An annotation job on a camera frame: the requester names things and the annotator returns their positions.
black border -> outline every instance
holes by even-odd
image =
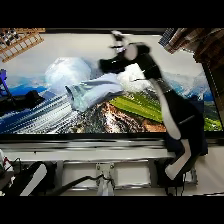
[[[132,33],[132,34],[138,34],[138,35],[162,35],[163,32],[155,30],[153,31],[135,31],[132,30],[134,28],[128,28],[128,30],[122,30],[122,33]],[[83,33],[83,34],[110,34],[110,28],[107,30],[102,29],[79,29],[79,28],[46,28],[45,33],[41,34],[55,34],[55,33]],[[206,78],[210,74],[208,67],[204,64],[203,70],[205,72]],[[33,143],[33,142],[72,142],[72,141],[78,141],[78,140],[87,140],[87,139],[97,139],[97,140],[107,140],[107,139],[148,139],[148,140],[161,140],[164,139],[166,133],[164,132],[157,132],[157,133],[83,133],[83,134],[0,134],[0,143],[19,143],[19,142],[26,142],[26,143]],[[213,131],[213,132],[205,132],[205,137],[207,139],[219,139],[223,138],[224,132],[223,131]]]

light blue cloth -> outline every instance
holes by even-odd
[[[116,74],[106,74],[100,78],[81,82],[79,85],[66,86],[67,95],[73,110],[86,111],[92,106],[111,100],[123,94]]]

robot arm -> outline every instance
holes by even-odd
[[[149,54],[144,43],[130,43],[122,55],[109,60],[100,60],[103,72],[119,73],[126,66],[137,63],[145,78],[153,84],[161,105],[162,118],[168,134],[180,141],[183,152],[169,161],[165,173],[170,180],[191,170],[203,150],[203,115],[188,100],[179,96],[162,78],[159,66]]]

cloth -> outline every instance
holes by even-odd
[[[178,28],[167,28],[162,38],[160,39],[159,44],[165,47],[169,43],[173,35],[176,33],[177,29]]]
[[[173,54],[180,49],[194,52],[197,63],[206,63],[210,70],[224,64],[223,28],[178,28],[164,47]]]
[[[79,85],[65,86],[72,109],[81,112],[123,94],[116,74],[106,74],[100,78],[81,82]]]

